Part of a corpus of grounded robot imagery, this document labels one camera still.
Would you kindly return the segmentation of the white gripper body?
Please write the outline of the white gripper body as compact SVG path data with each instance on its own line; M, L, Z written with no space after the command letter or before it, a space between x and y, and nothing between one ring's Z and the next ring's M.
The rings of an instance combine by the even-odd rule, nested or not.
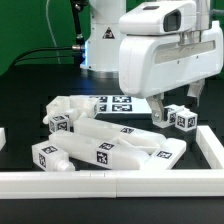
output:
M223 67L223 32L218 21L201 41L180 45L180 36L127 36L119 52L123 93L148 98L218 74Z

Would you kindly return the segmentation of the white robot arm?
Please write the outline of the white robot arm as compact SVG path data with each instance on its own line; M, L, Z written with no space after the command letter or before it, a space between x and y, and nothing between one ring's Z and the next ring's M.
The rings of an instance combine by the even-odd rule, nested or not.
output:
M223 31L211 19L211 0L152 0L131 11L126 0L74 3L76 11L90 6L90 37L77 35L82 71L117 77L124 94L148 101L156 125L168 119L164 92L187 85L197 98L204 79L224 66Z

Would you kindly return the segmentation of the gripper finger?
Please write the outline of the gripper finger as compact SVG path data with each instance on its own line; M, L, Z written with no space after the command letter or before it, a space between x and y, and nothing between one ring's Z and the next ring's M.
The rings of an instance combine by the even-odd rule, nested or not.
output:
M154 123L161 123L164 121L163 99L164 94L156 94L146 99L149 107L151 108L151 118Z
M200 96L203 91L204 85L205 85L204 79L192 82L189 85L187 96L194 98L196 100L196 105L199 105L200 103Z

